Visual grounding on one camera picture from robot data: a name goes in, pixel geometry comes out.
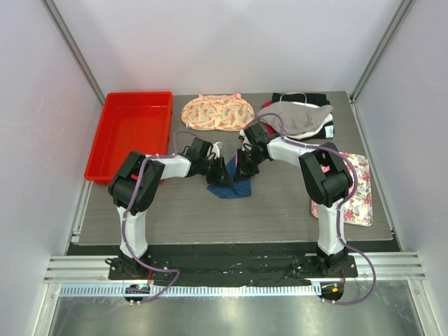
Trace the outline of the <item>blue paper napkin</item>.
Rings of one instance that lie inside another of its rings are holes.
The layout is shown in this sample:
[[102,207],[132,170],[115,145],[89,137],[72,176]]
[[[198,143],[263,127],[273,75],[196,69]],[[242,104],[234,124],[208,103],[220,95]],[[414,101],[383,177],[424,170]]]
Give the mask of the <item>blue paper napkin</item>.
[[209,185],[206,189],[217,196],[218,198],[231,200],[231,199],[240,199],[245,197],[250,197],[251,192],[251,181],[249,179],[245,179],[243,181],[234,182],[233,179],[236,173],[236,156],[234,156],[225,166],[226,171],[230,177],[231,182],[233,182],[232,187],[221,186],[221,185]]

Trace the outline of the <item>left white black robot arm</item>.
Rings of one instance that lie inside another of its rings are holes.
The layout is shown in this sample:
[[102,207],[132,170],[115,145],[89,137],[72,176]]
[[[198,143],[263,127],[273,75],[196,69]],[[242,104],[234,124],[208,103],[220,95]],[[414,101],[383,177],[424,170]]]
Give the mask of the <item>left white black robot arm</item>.
[[195,137],[180,153],[144,155],[132,151],[125,158],[108,193],[120,217],[120,254],[108,259],[111,273],[142,279],[149,268],[146,214],[161,181],[204,176],[209,185],[232,187],[223,156],[222,143]]

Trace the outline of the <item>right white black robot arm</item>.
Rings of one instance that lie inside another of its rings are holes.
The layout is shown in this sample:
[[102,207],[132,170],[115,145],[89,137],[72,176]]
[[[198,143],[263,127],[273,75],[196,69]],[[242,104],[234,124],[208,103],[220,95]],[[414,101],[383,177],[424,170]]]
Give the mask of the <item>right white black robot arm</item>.
[[235,182],[258,174],[258,165],[266,160],[300,168],[305,190],[318,205],[316,268],[323,276],[334,275],[348,258],[348,248],[342,243],[341,208],[354,190],[344,157],[331,142],[314,145],[294,141],[277,133],[268,134],[259,123],[245,129],[240,137],[243,144],[235,158]]

